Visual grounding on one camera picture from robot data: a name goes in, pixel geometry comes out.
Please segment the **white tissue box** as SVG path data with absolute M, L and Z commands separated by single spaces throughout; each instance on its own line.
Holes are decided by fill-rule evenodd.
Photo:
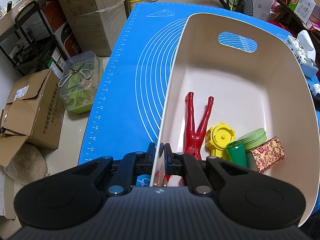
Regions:
M 297 38 L 288 35 L 286 44 L 293 51 L 304 75 L 309 78 L 315 76 L 318 72 L 315 64 L 316 51 L 309 33 L 303 30 Z

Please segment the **beige plastic storage bin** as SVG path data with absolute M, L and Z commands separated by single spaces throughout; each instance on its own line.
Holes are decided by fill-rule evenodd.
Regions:
M 319 127 L 304 74 L 282 38 L 280 31 L 269 33 L 240 19 L 190 15 L 171 68 L 158 143 L 181 152 L 186 95 L 194 94 L 196 125 L 212 96 L 209 127 L 224 123 L 237 138 L 264 128 L 268 138 L 279 138 L 285 159 L 267 175 L 302 192 L 304 223 L 318 197 Z

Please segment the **white pill bottle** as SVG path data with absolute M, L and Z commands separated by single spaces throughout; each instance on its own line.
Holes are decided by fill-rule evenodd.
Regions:
M 311 94 L 314 98 L 320 98 L 320 84 L 315 83 L 311 86 Z

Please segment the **clear lidded green container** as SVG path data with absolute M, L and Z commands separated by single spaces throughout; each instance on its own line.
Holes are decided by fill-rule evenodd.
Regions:
M 66 61 L 58 87 L 67 111 L 82 114 L 91 110 L 103 72 L 103 62 L 93 51 Z

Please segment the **torn cardboard box on floor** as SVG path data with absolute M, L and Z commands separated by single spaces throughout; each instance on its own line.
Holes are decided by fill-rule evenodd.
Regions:
M 51 69 L 15 81 L 3 109 L 1 166 L 7 167 L 26 143 L 58 148 L 65 113 L 58 83 Z

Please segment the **black metal shelf rack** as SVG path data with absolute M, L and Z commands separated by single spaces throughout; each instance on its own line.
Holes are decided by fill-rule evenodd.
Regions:
M 35 1 L 22 6 L 13 25 L 1 33 L 1 52 L 23 76 L 50 68 L 61 77 L 67 60 Z

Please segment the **floral patterned rectangular box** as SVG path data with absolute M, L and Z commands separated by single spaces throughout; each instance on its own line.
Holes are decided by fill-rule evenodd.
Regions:
M 249 150 L 249 154 L 253 158 L 253 166 L 259 173 L 265 173 L 285 159 L 285 152 L 278 136 Z

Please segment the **yellow toy with red dial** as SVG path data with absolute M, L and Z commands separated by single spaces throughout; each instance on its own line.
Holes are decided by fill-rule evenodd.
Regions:
M 224 122 L 210 127 L 206 132 L 206 148 L 210 150 L 210 155 L 228 160 L 229 156 L 226 146 L 235 141 L 235 130 Z

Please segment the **green white product box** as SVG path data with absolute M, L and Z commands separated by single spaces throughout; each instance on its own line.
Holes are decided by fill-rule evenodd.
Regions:
M 304 24 L 307 24 L 315 6 L 316 2 L 314 0 L 291 0 L 289 3 L 289 9 L 293 11 Z

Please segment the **lower cardboard box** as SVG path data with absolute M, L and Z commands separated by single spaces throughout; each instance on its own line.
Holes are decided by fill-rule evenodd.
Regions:
M 124 0 L 59 0 L 83 51 L 110 56 L 127 20 Z

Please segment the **green round tin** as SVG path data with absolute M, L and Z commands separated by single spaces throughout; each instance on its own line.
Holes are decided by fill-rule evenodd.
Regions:
M 257 171 L 257 166 L 255 164 L 255 160 L 253 158 L 251 150 L 263 144 L 267 140 L 264 128 L 262 127 L 251 131 L 243 135 L 242 137 L 239 137 L 238 140 L 244 145 L 248 168 Z

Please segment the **red silver ultraman figure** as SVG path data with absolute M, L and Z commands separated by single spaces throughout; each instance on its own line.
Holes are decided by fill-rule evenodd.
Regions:
M 192 155 L 196 160 L 202 160 L 200 149 L 206 135 L 206 129 L 208 125 L 208 120 L 212 111 L 212 106 L 214 103 L 214 98 L 210 96 L 208 98 L 208 103 L 204 111 L 202 120 L 195 130 L 195 120 L 194 120 L 194 93 L 189 92 L 185 97 L 187 104 L 185 128 L 184 128 L 184 146 L 183 153 Z M 172 156 L 172 150 L 169 143 L 164 146 L 164 156 L 165 156 L 165 172 L 163 185 L 164 186 L 182 186 L 183 179 L 178 175 L 169 175 L 169 165 L 174 163 Z

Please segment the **blue silicone baking mat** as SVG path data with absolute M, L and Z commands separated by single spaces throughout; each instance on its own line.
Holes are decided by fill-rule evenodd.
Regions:
M 103 155 L 121 159 L 159 146 L 171 68 L 188 17 L 209 13 L 240 19 L 269 33 L 287 31 L 223 9 L 181 3 L 142 3 L 131 13 L 105 68 L 87 123 L 79 163 Z M 200 154 L 210 155 L 206 135 Z

